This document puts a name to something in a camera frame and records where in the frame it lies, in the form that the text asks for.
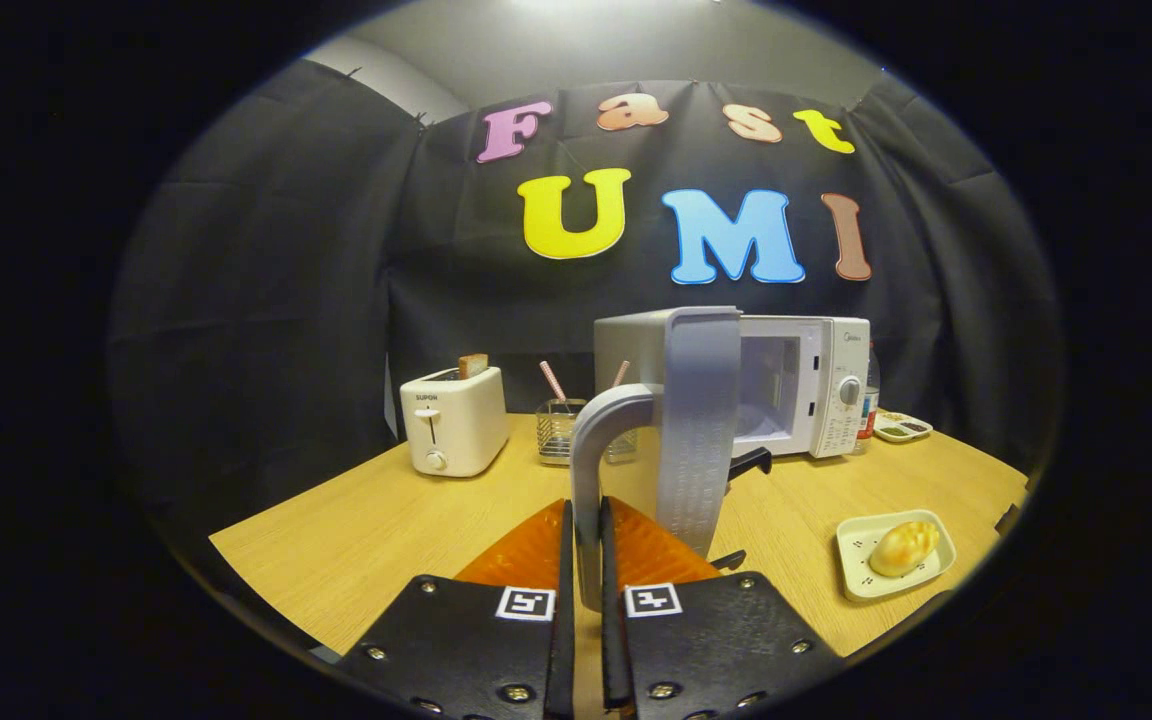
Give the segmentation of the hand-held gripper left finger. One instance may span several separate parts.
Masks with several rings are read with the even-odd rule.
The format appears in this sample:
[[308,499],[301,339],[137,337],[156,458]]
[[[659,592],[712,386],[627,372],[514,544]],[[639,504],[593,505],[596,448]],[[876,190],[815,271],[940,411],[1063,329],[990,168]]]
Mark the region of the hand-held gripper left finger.
[[558,500],[457,577],[420,574],[338,669],[422,719],[570,719],[573,509]]

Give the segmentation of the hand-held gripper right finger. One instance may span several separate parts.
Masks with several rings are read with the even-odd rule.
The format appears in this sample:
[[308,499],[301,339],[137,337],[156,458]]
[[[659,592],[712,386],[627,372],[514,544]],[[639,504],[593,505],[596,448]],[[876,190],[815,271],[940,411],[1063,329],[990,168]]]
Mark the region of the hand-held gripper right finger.
[[750,719],[823,685],[842,659],[771,579],[736,571],[634,584],[600,507],[602,705],[620,719]]

